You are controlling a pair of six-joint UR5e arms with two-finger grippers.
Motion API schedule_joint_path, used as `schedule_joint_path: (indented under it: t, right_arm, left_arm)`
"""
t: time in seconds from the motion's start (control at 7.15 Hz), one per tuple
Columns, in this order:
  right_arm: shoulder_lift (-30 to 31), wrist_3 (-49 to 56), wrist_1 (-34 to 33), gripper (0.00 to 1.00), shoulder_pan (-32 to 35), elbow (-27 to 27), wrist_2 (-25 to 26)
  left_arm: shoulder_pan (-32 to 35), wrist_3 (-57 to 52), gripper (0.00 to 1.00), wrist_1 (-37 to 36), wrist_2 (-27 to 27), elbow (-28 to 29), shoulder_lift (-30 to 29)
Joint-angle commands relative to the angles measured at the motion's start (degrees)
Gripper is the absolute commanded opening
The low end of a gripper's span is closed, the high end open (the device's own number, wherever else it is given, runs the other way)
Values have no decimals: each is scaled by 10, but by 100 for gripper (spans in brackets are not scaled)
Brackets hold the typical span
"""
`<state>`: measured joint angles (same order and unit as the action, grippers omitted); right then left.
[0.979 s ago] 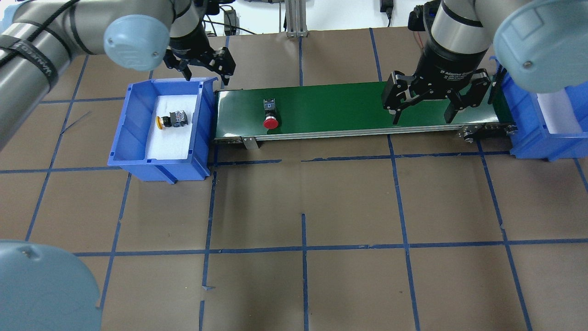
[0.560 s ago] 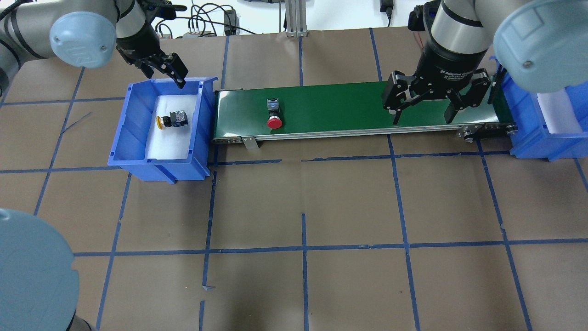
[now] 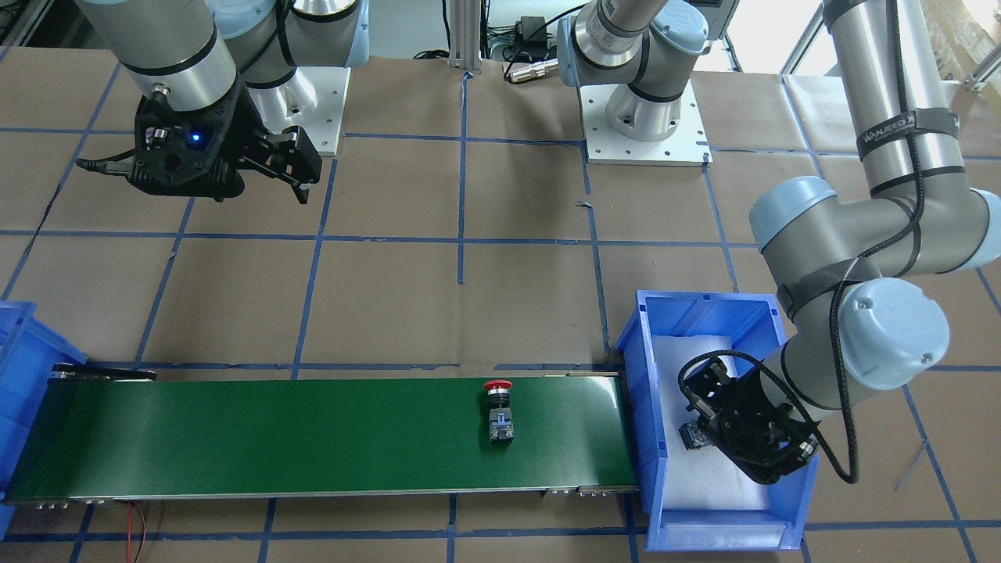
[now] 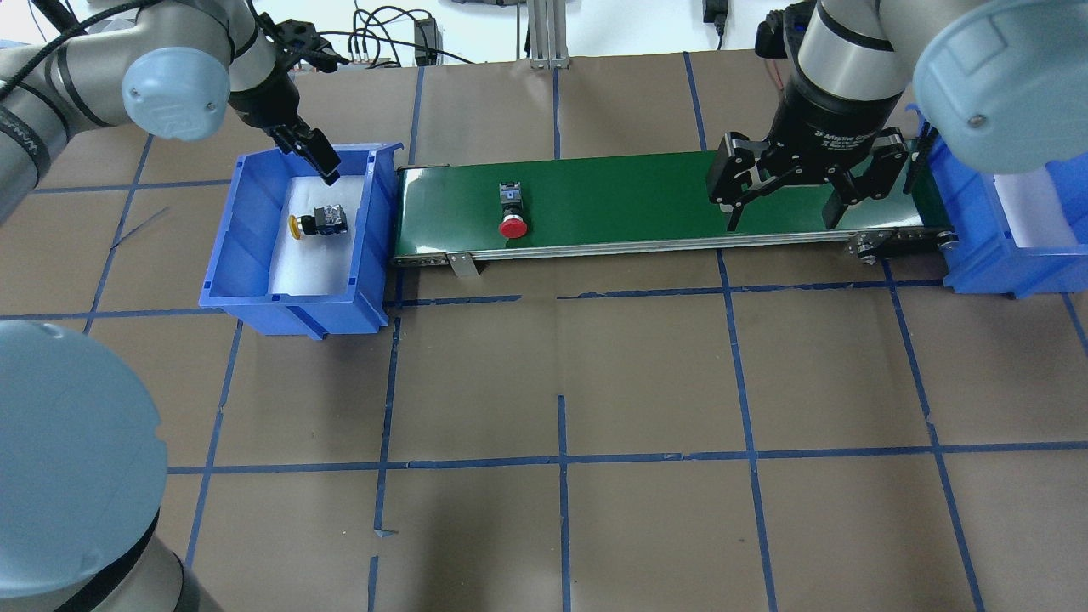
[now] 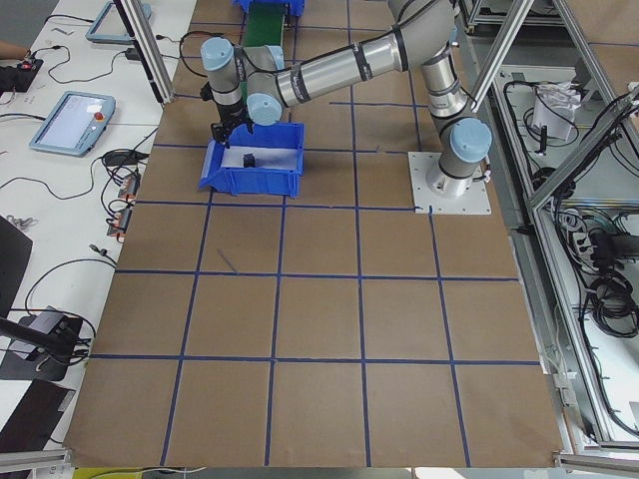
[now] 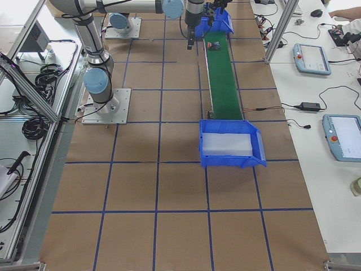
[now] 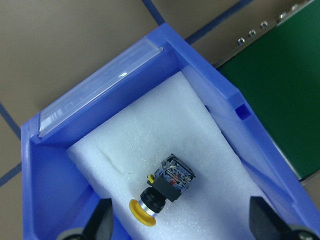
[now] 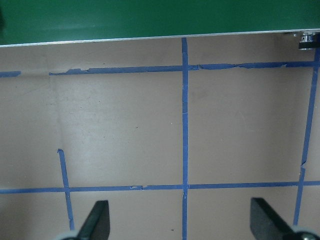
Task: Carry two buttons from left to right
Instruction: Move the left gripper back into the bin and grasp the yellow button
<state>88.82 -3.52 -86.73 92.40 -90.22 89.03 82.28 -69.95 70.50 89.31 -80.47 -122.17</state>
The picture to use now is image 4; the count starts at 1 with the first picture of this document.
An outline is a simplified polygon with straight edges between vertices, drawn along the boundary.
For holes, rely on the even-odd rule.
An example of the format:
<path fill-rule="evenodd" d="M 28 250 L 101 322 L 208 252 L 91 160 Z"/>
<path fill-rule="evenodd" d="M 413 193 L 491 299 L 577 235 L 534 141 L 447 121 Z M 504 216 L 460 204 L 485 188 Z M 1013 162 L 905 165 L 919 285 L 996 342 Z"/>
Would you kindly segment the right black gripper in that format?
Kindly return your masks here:
<path fill-rule="evenodd" d="M 738 229 L 750 201 L 794 181 L 821 181 L 827 169 L 833 193 L 821 218 L 829 231 L 851 206 L 889 195 L 908 161 L 901 128 L 886 128 L 901 98 L 901 93 L 883 99 L 841 98 L 794 65 L 765 139 L 729 132 L 712 160 L 707 196 L 726 215 L 727 231 Z M 870 162 L 855 178 L 851 170 L 866 159 Z"/>

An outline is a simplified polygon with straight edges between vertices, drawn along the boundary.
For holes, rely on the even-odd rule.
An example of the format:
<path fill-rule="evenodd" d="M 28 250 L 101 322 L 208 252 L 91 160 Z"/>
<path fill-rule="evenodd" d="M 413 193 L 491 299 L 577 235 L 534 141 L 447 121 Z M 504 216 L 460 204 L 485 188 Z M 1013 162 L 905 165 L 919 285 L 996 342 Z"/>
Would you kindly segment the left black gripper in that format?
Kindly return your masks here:
<path fill-rule="evenodd" d="M 310 22 L 255 17 L 254 23 L 250 39 L 230 63 L 230 108 L 248 127 L 269 128 L 280 150 L 306 160 L 332 186 L 341 178 L 341 156 L 321 128 L 310 128 L 299 115 L 302 96 L 289 72 L 299 63 L 335 72 L 337 51 Z"/>

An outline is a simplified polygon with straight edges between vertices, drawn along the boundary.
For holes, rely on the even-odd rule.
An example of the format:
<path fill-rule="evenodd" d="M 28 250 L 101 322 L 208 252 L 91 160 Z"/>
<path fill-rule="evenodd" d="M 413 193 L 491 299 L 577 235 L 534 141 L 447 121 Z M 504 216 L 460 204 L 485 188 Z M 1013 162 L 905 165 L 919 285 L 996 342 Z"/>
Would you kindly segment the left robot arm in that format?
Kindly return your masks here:
<path fill-rule="evenodd" d="M 82 132 L 201 140 L 233 109 L 326 184 L 339 156 L 288 70 L 343 59 L 249 1 L 127 1 L 3 50 L 3 217 Z M 158 537 L 166 443 L 139 377 L 92 336 L 3 322 L 4 611 L 218 611 Z"/>

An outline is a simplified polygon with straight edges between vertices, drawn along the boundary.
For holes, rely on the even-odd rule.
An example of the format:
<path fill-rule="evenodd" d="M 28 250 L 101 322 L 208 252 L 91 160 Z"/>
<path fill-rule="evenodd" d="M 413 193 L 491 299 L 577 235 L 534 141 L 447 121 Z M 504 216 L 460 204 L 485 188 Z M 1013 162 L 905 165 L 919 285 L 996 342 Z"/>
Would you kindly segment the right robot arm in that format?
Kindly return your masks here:
<path fill-rule="evenodd" d="M 908 146 L 887 120 L 906 89 L 960 162 L 991 174 L 1087 147 L 1084 1 L 802 1 L 761 23 L 756 54 L 786 59 L 765 139 L 724 135 L 706 189 L 734 231 L 786 186 L 828 184 L 824 227 L 889 195 Z"/>

